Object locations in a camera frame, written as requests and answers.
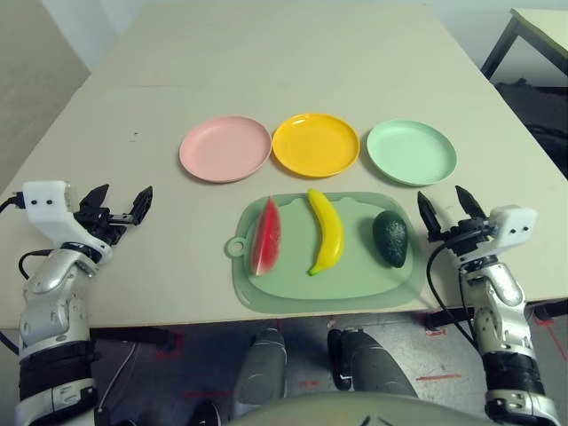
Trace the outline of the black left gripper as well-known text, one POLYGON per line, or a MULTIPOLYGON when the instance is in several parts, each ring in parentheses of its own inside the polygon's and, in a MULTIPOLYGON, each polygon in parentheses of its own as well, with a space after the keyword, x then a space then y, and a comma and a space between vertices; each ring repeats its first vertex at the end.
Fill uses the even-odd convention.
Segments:
POLYGON ((116 245, 128 225, 140 225, 149 211, 154 190, 150 185, 135 198, 130 214, 115 215, 103 206, 109 184, 95 187, 80 201, 75 220, 93 237, 109 246, 116 245))

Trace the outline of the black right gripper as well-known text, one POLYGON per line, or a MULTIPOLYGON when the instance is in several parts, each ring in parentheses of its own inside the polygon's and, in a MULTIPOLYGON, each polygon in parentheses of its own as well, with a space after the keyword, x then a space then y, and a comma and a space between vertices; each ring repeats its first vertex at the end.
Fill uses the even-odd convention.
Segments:
POLYGON ((489 241, 488 235, 493 227, 479 203, 465 188, 457 185, 455 190, 462 209, 471 218, 459 221, 458 225, 452 226, 448 231, 441 230, 437 213, 430 200, 422 191, 417 194, 418 209, 428 231, 428 241, 441 242, 430 255, 430 262, 444 249, 452 250, 458 259, 462 260, 468 253, 475 251, 478 244, 489 241))

